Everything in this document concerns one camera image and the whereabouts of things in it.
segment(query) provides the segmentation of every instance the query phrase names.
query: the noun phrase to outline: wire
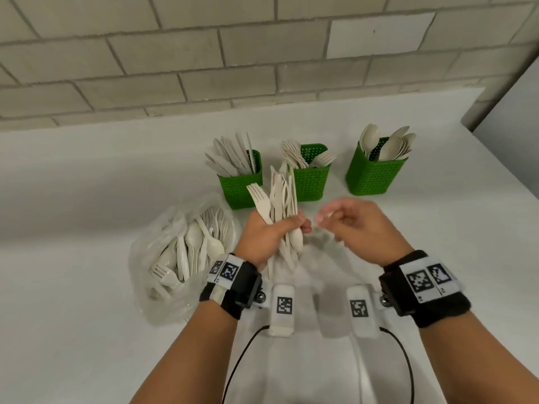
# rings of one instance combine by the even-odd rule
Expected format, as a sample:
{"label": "wire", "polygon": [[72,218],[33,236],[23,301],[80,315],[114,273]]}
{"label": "wire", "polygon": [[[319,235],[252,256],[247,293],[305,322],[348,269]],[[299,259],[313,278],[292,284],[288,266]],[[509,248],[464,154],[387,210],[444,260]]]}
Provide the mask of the wire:
{"label": "wire", "polygon": [[221,404],[224,404],[224,403],[225,403],[226,392],[229,390],[230,381],[232,381],[232,377],[233,377],[233,375],[234,375],[236,369],[238,368],[238,364],[239,364],[239,362],[241,361],[241,359],[243,358],[243,355],[245,354],[245,352],[247,351],[247,349],[248,349],[249,346],[251,345],[251,343],[252,343],[252,341],[254,340],[254,338],[258,335],[258,333],[262,332],[262,330],[266,330],[266,329],[269,329],[269,328],[270,328],[270,326],[269,326],[269,325],[266,325],[266,326],[262,326],[260,329],[258,329],[258,330],[253,334],[253,337],[251,337],[251,340],[249,340],[249,343],[247,343],[247,346],[245,346],[245,348],[243,349],[243,352],[241,352],[238,361],[236,361],[236,365],[235,365],[234,368],[232,369],[232,373],[230,373],[229,380],[228,380],[228,382],[226,383],[225,393],[223,394],[223,400],[221,401]]}
{"label": "wire", "polygon": [[403,344],[401,343],[401,341],[398,339],[397,336],[395,336],[391,331],[389,331],[388,329],[386,329],[385,327],[380,327],[380,330],[384,333],[387,333],[389,335],[391,335],[393,337],[393,339],[395,339],[395,341],[399,344],[399,346],[401,347],[403,353],[404,353],[404,358],[406,359],[406,364],[408,364],[408,371],[410,372],[410,384],[411,384],[411,397],[410,397],[410,404],[414,404],[414,400],[415,400],[415,387],[414,387],[414,372],[412,371],[412,365],[410,364],[410,359],[408,358],[408,354],[406,353],[406,350],[404,350],[404,346]]}

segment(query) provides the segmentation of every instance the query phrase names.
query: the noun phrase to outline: plastic bag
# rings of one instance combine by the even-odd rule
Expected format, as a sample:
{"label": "plastic bag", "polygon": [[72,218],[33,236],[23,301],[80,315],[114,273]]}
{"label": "plastic bag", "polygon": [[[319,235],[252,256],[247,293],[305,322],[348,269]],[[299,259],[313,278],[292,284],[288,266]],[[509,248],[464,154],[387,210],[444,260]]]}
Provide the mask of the plastic bag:
{"label": "plastic bag", "polygon": [[224,198],[218,194],[208,194],[194,201],[172,206],[145,228],[131,245],[128,267],[133,294],[142,314],[153,325],[183,323],[189,320],[198,305],[198,298],[205,286],[204,279],[211,267],[206,267],[205,271],[197,273],[169,292],[169,300],[155,297],[152,285],[156,283],[156,279],[151,276],[149,269],[171,240],[184,236],[187,224],[212,206],[223,210],[225,220],[230,225],[230,239],[223,245],[226,253],[232,252],[241,228]]}

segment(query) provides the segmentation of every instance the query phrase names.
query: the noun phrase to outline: brick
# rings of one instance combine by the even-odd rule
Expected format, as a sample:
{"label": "brick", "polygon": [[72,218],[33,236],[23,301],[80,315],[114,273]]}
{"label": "brick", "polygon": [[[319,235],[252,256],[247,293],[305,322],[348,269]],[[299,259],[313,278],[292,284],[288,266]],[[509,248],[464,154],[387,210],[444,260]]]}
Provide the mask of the brick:
{"label": "brick", "polygon": [[367,59],[327,60],[279,65],[279,91],[296,92],[361,86]]}
{"label": "brick", "polygon": [[179,103],[146,108],[150,116],[192,115],[230,109],[230,101],[211,101],[197,103]]}
{"label": "brick", "polygon": [[0,116],[84,112],[90,107],[70,84],[0,89]]}
{"label": "brick", "polygon": [[55,128],[56,123],[50,117],[38,117],[34,119],[17,119],[12,121],[0,120],[0,130],[30,130],[34,128]]}
{"label": "brick", "polygon": [[492,76],[483,78],[479,82],[480,87],[485,87],[485,90],[479,97],[478,101],[497,101],[513,86],[516,81],[514,75],[507,76]]}
{"label": "brick", "polygon": [[416,51],[435,14],[333,20],[327,58]]}
{"label": "brick", "polygon": [[69,40],[0,48],[2,63],[21,82],[122,75],[104,40]]}
{"label": "brick", "polygon": [[36,36],[9,0],[0,0],[0,42],[24,41]]}
{"label": "brick", "polygon": [[381,87],[363,87],[354,89],[326,90],[320,92],[320,101],[333,101],[341,99],[355,99],[367,96],[397,95],[399,85]]}
{"label": "brick", "polygon": [[539,8],[536,8],[511,42],[539,41]]}
{"label": "brick", "polygon": [[475,102],[471,108],[469,108],[466,115],[461,119],[462,124],[469,130],[473,130],[480,119],[490,112],[493,107],[493,102]]}
{"label": "brick", "polygon": [[312,102],[316,101],[316,94],[286,94],[271,96],[255,96],[251,98],[239,98],[232,100],[234,108],[255,108],[261,106],[274,106],[285,103]]}
{"label": "brick", "polygon": [[120,35],[110,40],[128,74],[223,66],[216,29]]}
{"label": "brick", "polygon": [[2,68],[0,68],[0,85],[16,85],[17,82],[7,74]]}
{"label": "brick", "polygon": [[273,0],[154,0],[165,28],[273,20]]}
{"label": "brick", "polygon": [[327,21],[221,29],[227,65],[322,59]]}
{"label": "brick", "polygon": [[15,0],[43,37],[158,29],[148,0]]}
{"label": "brick", "polygon": [[533,5],[439,11],[421,46],[423,50],[507,44],[528,18]]}
{"label": "brick", "polygon": [[447,78],[514,74],[535,53],[535,46],[504,47],[462,52]]}
{"label": "brick", "polygon": [[381,12],[385,0],[279,0],[280,20]]}
{"label": "brick", "polygon": [[82,81],[78,85],[86,99],[97,109],[185,101],[174,74]]}
{"label": "brick", "polygon": [[463,79],[456,81],[442,81],[442,82],[418,82],[411,83],[409,85],[403,85],[401,87],[401,93],[409,92],[436,92],[439,90],[449,89],[462,89],[468,87],[479,88],[479,78]]}
{"label": "brick", "polygon": [[104,123],[106,121],[128,121],[131,119],[145,118],[144,109],[112,110],[109,112],[92,112],[77,115],[55,116],[54,119],[60,126],[79,125],[86,123]]}
{"label": "brick", "polygon": [[188,72],[181,77],[189,101],[275,93],[273,67],[206,70]]}
{"label": "brick", "polygon": [[366,84],[441,80],[455,58],[455,52],[373,58]]}
{"label": "brick", "polygon": [[389,0],[388,11],[488,4],[490,0]]}

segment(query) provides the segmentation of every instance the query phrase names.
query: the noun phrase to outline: perforated basket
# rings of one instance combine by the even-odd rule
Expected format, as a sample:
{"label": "perforated basket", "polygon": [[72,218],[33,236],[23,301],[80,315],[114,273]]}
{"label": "perforated basket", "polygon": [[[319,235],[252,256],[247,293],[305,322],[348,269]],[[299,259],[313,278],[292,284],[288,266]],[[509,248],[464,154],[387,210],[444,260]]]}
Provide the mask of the perforated basket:
{"label": "perforated basket", "polygon": [[222,177],[218,175],[226,202],[233,210],[254,207],[253,199],[249,191],[247,191],[247,186],[253,183],[262,186],[262,160],[260,159],[260,153],[257,150],[253,150],[253,155],[254,165],[257,168],[256,174],[236,177]]}
{"label": "perforated basket", "polygon": [[[378,152],[387,139],[387,137],[380,139],[380,143],[376,146]],[[369,162],[358,145],[346,173],[348,190],[354,196],[372,196],[385,193],[407,160]]]}
{"label": "perforated basket", "polygon": [[[320,143],[302,144],[301,155],[310,164],[317,155],[327,149]],[[322,198],[330,167],[331,164],[322,169],[294,169],[298,201],[317,201]]]}

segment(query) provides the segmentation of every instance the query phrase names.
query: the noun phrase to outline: person's left hand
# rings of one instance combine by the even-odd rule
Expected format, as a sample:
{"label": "person's left hand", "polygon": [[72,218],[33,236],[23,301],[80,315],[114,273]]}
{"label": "person's left hand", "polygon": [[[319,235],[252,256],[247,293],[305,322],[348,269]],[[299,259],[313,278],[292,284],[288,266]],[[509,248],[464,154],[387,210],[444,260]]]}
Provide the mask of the person's left hand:
{"label": "person's left hand", "polygon": [[298,215],[267,225],[260,214],[253,211],[247,220],[234,253],[251,262],[262,271],[267,260],[277,252],[279,243],[287,232],[301,228],[304,234],[312,231],[310,220],[300,210]]}

